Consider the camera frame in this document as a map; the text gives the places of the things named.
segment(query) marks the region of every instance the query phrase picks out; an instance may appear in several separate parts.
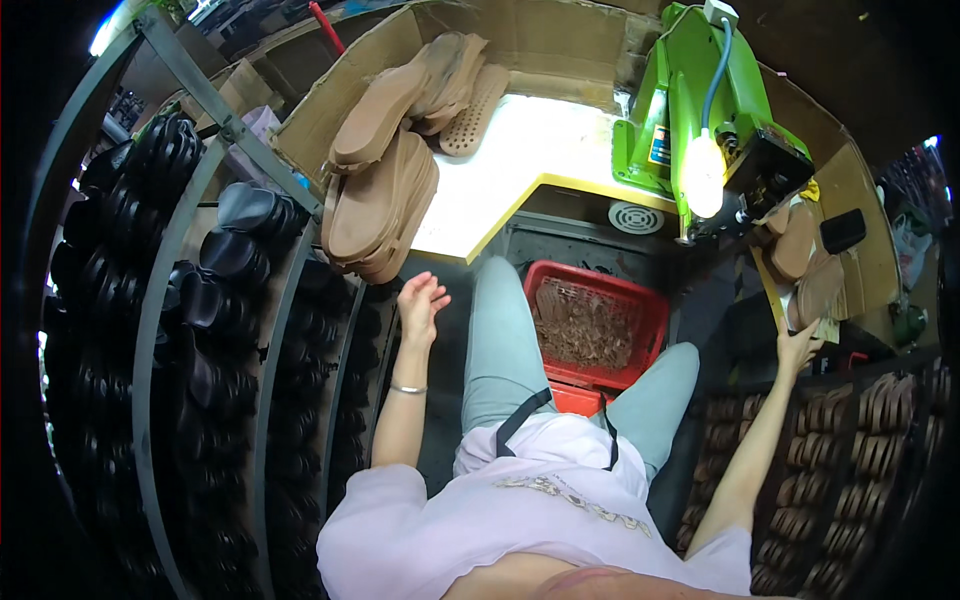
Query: metal shelf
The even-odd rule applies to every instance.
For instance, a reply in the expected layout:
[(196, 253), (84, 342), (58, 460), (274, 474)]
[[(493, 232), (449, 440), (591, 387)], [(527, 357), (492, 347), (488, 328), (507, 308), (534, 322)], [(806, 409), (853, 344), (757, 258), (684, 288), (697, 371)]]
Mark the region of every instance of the metal shelf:
[(250, 134), (243, 120), (230, 109), (220, 92), (213, 87), (163, 22), (159, 10), (155, 6), (149, 7), (142, 17), (133, 22), (133, 26), (143, 33), (154, 47), (156, 55), (166, 63), (197, 104), (220, 125), (222, 135), (239, 146), (256, 166), (293, 196), (307, 212), (316, 213), (320, 207), (317, 199), (300, 185), (288, 167), (280, 164), (272, 150), (264, 146), (255, 135)]
[(353, 340), (353, 330), (357, 325), (357, 315), (360, 313), (360, 305), (363, 303), (364, 293), (367, 291), (367, 283), (360, 282), (357, 288), (356, 296), (353, 297), (353, 308), (350, 310), (347, 328), (343, 332), (338, 332), (337, 340), (334, 343), (334, 352), (330, 357), (338, 361), (337, 375), (333, 379), (333, 390), (330, 396), (326, 395), (329, 387), (324, 386), (324, 395), (320, 403), (320, 427), (317, 430), (317, 436), (314, 438), (314, 448), (321, 455), (324, 466), (320, 471), (320, 488), (317, 494), (317, 504), (320, 505), (320, 527), (326, 523), (326, 494), (330, 483), (330, 454), (333, 451), (333, 427), (337, 421), (337, 408), (340, 406), (340, 395), (344, 389), (344, 377), (347, 375), (347, 356), (350, 353), (350, 343)]
[(133, 456), (136, 461), (136, 478), (140, 486), (140, 498), (143, 501), (143, 510), (147, 515), (150, 533), (154, 538), (156, 553), (163, 565), (163, 570), (178, 598), (191, 598), (195, 593), (187, 589), (187, 584), (180, 576), (177, 563), (170, 549), (166, 529), (163, 527), (163, 515), (160, 512), (159, 501), (156, 497), (156, 481), (154, 479), (154, 459), (152, 454), (150, 429), (150, 391), (151, 378), (154, 370), (154, 344), (156, 329), (160, 324), (160, 310), (163, 307), (164, 292), (174, 262), (180, 253), (183, 237), (186, 235), (190, 223), (193, 221), (197, 203), (213, 178), (213, 173), (220, 165), (227, 153), (229, 144), (221, 136), (206, 149), (200, 164), (193, 172), (190, 182), (187, 183), (180, 202), (174, 209), (173, 216), (163, 233), (160, 247), (156, 252), (154, 268), (150, 271), (150, 279), (143, 296), (143, 305), (140, 309), (140, 323), (136, 330), (136, 350), (133, 355), (133, 392), (132, 392), (132, 430)]
[(252, 460), (247, 462), (247, 530), (256, 542), (257, 558), (252, 570), (266, 600), (274, 600), (273, 579), (270, 573), (270, 557), (267, 548), (266, 517), (266, 462), (267, 430), (270, 423), (270, 409), (274, 393), (276, 364), (279, 360), (283, 333), (287, 328), (287, 317), (297, 284), (303, 272), (303, 263), (307, 254), (312, 252), (310, 243), (317, 232), (317, 224), (307, 223), (303, 234), (284, 259), (276, 276), (268, 282), (267, 297), (264, 303), (266, 313), (260, 321), (260, 341), (258, 348), (267, 348), (267, 358), (262, 363), (254, 357), (254, 374), (259, 383), (256, 393), (256, 416), (250, 420), (247, 438), (252, 444)]
[[(156, 6), (148, 7), (129, 27), (120, 32), (104, 54), (92, 64), (60, 114), (41, 157), (34, 181), (31, 198), (34, 214), (32, 222), (38, 227), (35, 229), (31, 225), (31, 245), (52, 245), (54, 222), (48, 216), (60, 214), (64, 190), (75, 176), (77, 167), (89, 147), (89, 140), (101, 127), (109, 100), (144, 39), (150, 43), (157, 56), (166, 63), (186, 91), (221, 127), (220, 133), (209, 143), (164, 231), (144, 292), (133, 357), (132, 433), (137, 484), (157, 556), (180, 600), (196, 598), (198, 594), (180, 574), (170, 547), (157, 499), (151, 439), (150, 402), (154, 346), (167, 280), (174, 262), (183, 250), (184, 238), (197, 215), (198, 203), (214, 179), (215, 171), (231, 144), (236, 144), (250, 156), (258, 167), (312, 215), (294, 249), (268, 283), (270, 289), (265, 302), (265, 314), (262, 315), (260, 346), (268, 345), (269, 350), (263, 363), (252, 358), (249, 365), (257, 376), (259, 391), (256, 397), (256, 416), (249, 425), (252, 458), (246, 467), (247, 502), (240, 518), (246, 521), (245, 525), (257, 545), (258, 559), (252, 570), (253, 576), (263, 588), (267, 600), (273, 600), (264, 507), (267, 423), (283, 330), (303, 263), (310, 252), (310, 243), (320, 222), (317, 214), (320, 204), (307, 189), (300, 186), (290, 169), (277, 160), (273, 152), (252, 135), (240, 117), (233, 113), (220, 93), (180, 46)], [(38, 254), (32, 260), (38, 263), (46, 258), (46, 254)], [(349, 338), (352, 337), (353, 324), (364, 289), (365, 286), (361, 284), (347, 332), (340, 342), (340, 353), (333, 360), (346, 359)], [(338, 372), (334, 395), (330, 401), (331, 410), (327, 412), (328, 418), (335, 414), (342, 383), (343, 374)]]
[(364, 416), (364, 422), (367, 424), (367, 431), (364, 431), (360, 437), (360, 443), (363, 445), (363, 463), (364, 467), (370, 467), (370, 458), (373, 448), (373, 430), (376, 428), (376, 418), (380, 414), (383, 396), (383, 386), (386, 383), (388, 369), (390, 367), (390, 350), (394, 346), (396, 338), (396, 327), (400, 322), (400, 311), (396, 307), (396, 296), (383, 302), (380, 307), (381, 323), (389, 323), (385, 327), (373, 345), (380, 350), (380, 364), (377, 366), (376, 378), (371, 377), (367, 388), (367, 398), (370, 400), (370, 406), (361, 410)]

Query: green machine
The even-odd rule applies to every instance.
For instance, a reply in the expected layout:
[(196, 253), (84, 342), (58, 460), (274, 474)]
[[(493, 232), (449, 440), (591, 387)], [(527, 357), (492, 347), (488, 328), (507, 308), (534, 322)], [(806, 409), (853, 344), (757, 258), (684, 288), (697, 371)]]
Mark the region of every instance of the green machine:
[(674, 200), (677, 242), (742, 236), (813, 176), (806, 146), (774, 123), (730, 6), (674, 3), (629, 120), (613, 125), (613, 178)]

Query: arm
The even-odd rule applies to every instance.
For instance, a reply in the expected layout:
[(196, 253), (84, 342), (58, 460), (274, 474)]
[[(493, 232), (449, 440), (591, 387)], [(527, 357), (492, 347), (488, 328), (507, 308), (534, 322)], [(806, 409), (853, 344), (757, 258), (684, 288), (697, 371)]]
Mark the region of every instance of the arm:
[[(417, 467), (423, 441), (426, 410), (426, 370), (430, 348), (437, 339), (434, 317), (450, 304), (446, 287), (437, 278), (421, 273), (403, 286), (396, 299), (403, 325), (390, 392), (373, 432), (371, 467)], [(398, 388), (424, 390), (402, 392)]]
[(797, 371), (807, 364), (824, 344), (822, 340), (810, 341), (810, 336), (818, 324), (819, 319), (804, 331), (790, 336), (786, 322), (780, 321), (780, 335), (777, 337), (777, 356), (780, 363), (774, 387), (756, 415), (750, 431), (733, 453), (730, 464), (710, 500), (707, 513), (690, 541), (687, 557), (693, 556), (706, 542), (731, 527), (753, 531), (756, 496), (767, 477), (767, 470), (777, 449), (790, 392), (797, 380)]

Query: light blue pants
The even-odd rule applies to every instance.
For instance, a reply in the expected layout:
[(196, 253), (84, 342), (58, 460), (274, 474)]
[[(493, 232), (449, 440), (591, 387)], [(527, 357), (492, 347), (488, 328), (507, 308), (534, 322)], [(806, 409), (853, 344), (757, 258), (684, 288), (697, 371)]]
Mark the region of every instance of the light blue pants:
[[(643, 457), (648, 482), (670, 456), (698, 370), (696, 347), (677, 344), (607, 407), (617, 433)], [(461, 414), (464, 432), (506, 420), (524, 400), (548, 386), (533, 317), (516, 270), (505, 258), (490, 258), (473, 289)], [(557, 407), (551, 400), (538, 412), (555, 413)], [(593, 420), (605, 426), (602, 415)]]

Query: woman's right hand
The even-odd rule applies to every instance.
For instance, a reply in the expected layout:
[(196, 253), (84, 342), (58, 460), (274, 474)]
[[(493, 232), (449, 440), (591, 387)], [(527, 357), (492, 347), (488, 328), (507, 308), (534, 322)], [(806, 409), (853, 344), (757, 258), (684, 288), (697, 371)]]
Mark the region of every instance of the woman's right hand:
[(402, 341), (430, 348), (437, 339), (434, 318), (450, 304), (446, 286), (438, 285), (437, 278), (424, 271), (409, 279), (396, 298), (403, 323)]
[(780, 371), (796, 375), (805, 368), (817, 351), (824, 345), (824, 340), (811, 340), (813, 332), (817, 330), (820, 320), (817, 319), (810, 326), (797, 335), (790, 335), (786, 319), (780, 317), (780, 334), (777, 336), (777, 358), (780, 360)]

